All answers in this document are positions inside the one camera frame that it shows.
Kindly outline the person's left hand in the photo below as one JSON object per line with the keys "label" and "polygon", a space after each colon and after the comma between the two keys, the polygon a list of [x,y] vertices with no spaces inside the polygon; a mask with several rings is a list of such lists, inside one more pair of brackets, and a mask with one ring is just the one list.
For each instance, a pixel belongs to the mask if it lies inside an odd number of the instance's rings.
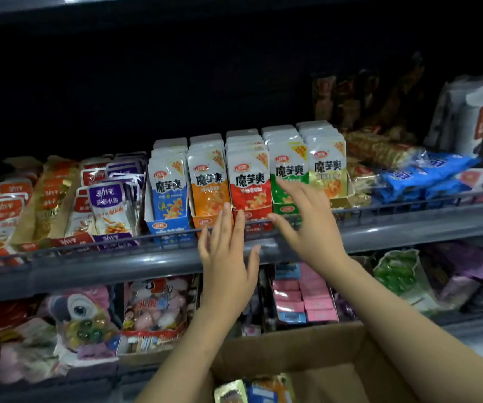
{"label": "person's left hand", "polygon": [[203,269],[201,307],[215,304],[234,304],[246,308],[257,287],[258,278],[246,278],[245,215],[242,210],[239,210],[236,217],[233,217],[232,211],[233,229],[230,252],[227,257],[222,258],[222,212],[223,209],[219,211],[216,223],[211,230],[205,227],[200,233],[200,235],[210,235],[209,250],[211,257],[210,267]]}

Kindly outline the person's right forearm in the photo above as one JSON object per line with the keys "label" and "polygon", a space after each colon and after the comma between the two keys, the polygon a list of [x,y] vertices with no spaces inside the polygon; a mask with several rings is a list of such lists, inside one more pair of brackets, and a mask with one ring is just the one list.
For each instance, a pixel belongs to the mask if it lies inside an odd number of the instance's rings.
{"label": "person's right forearm", "polygon": [[321,274],[424,403],[483,403],[483,357],[434,324],[348,255]]}

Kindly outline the blue display carton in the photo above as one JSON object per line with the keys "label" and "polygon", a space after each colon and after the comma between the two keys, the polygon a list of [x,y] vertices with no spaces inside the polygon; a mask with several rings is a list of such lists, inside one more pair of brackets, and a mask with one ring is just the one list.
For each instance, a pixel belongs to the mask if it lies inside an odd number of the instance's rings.
{"label": "blue display carton", "polygon": [[155,244],[196,244],[196,234],[192,232],[191,213],[185,193],[165,193],[156,196],[155,191],[148,192],[144,221],[149,232],[155,236]]}

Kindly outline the row of orange label packets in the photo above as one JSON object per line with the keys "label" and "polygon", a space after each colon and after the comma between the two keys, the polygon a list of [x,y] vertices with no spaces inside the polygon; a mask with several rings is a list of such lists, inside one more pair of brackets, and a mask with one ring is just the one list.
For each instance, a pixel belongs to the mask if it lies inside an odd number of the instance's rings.
{"label": "row of orange label packets", "polygon": [[190,138],[187,164],[191,180],[193,215],[216,216],[230,202],[225,142],[219,133]]}

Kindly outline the row of red label packets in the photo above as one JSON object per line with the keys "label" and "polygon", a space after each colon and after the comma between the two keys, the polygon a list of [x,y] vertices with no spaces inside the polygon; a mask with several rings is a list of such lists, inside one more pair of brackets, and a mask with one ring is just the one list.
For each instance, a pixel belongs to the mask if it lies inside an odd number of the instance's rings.
{"label": "row of red label packets", "polygon": [[228,131],[225,150],[233,208],[245,211],[272,205],[269,152],[258,129]]}

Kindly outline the stack of pink packets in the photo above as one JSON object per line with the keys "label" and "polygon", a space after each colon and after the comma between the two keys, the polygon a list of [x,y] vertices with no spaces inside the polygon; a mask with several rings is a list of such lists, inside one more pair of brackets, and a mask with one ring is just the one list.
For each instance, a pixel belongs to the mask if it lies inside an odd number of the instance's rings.
{"label": "stack of pink packets", "polygon": [[278,326],[301,327],[339,322],[331,287],[308,264],[275,264],[270,279]]}

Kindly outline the yellow display carton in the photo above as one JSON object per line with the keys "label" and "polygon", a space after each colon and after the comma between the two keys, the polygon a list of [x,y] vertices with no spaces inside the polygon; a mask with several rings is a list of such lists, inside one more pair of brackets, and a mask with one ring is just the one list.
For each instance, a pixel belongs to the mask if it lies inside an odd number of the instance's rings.
{"label": "yellow display carton", "polygon": [[347,193],[330,199],[330,206],[335,210],[351,209],[351,199],[355,196],[356,190],[351,179],[347,180]]}

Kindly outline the row of blue label packets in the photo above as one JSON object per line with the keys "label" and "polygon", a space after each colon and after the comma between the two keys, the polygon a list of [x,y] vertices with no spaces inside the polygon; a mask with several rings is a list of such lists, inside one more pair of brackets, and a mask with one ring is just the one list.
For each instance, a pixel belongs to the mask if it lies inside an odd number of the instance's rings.
{"label": "row of blue label packets", "polygon": [[185,137],[154,142],[148,165],[154,229],[188,227],[187,151]]}

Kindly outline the row of yellow label packets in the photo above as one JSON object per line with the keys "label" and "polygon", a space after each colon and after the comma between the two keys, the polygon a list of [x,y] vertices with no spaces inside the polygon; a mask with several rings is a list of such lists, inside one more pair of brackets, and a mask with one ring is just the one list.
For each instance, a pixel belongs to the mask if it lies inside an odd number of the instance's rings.
{"label": "row of yellow label packets", "polygon": [[329,199],[348,195],[346,141],[325,120],[298,122],[296,128],[307,148],[309,183]]}

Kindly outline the grey shelf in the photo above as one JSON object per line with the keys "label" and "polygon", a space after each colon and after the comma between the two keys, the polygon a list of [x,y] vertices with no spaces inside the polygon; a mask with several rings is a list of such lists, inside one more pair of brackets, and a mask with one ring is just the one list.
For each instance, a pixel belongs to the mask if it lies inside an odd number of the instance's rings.
{"label": "grey shelf", "polygon": [[[339,220],[338,227],[348,253],[479,237],[483,203],[403,213],[359,210]],[[138,237],[137,247],[83,251],[99,247],[94,243],[0,257],[0,301],[202,270],[195,245],[153,240],[149,235]]]}
{"label": "grey shelf", "polygon": [[77,17],[92,12],[130,11],[150,11],[163,19],[171,14],[222,15],[362,1],[368,0],[0,0],[0,19],[24,16],[28,13],[62,13]]}

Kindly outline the row of purple fish packets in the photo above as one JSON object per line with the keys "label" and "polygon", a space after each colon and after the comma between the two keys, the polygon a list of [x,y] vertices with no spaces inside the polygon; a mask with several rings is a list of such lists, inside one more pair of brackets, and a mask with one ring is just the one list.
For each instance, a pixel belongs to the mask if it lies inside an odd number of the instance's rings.
{"label": "row of purple fish packets", "polygon": [[92,212],[88,231],[96,242],[139,236],[147,160],[145,151],[131,151],[81,162],[81,183]]}

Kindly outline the brown cardboard box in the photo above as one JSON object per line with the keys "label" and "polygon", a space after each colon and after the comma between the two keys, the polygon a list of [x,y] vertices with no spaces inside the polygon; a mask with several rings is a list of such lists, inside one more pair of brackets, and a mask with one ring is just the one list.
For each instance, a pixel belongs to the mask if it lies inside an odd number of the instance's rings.
{"label": "brown cardboard box", "polygon": [[360,322],[319,325],[225,341],[198,403],[218,386],[286,373],[295,403],[420,403]]}

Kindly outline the blue orange snack packet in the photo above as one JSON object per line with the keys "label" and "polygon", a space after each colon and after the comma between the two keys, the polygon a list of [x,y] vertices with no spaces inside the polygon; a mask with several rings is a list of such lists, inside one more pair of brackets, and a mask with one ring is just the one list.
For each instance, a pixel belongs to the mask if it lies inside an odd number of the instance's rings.
{"label": "blue orange snack packet", "polygon": [[256,378],[246,386],[248,403],[297,403],[292,380],[286,373]]}

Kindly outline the row of orange white packets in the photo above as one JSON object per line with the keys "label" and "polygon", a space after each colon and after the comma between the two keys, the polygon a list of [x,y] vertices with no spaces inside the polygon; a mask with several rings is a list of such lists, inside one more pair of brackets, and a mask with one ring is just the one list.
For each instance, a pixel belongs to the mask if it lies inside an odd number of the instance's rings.
{"label": "row of orange white packets", "polygon": [[10,178],[0,182],[0,249],[5,247],[17,227],[34,191],[27,177]]}

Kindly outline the row of white snack bags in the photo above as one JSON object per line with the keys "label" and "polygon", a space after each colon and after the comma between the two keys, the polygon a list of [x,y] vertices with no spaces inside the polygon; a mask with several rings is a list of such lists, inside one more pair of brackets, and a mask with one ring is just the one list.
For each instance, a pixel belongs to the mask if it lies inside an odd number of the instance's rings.
{"label": "row of white snack bags", "polygon": [[423,145],[478,157],[483,148],[483,74],[463,74],[440,91]]}

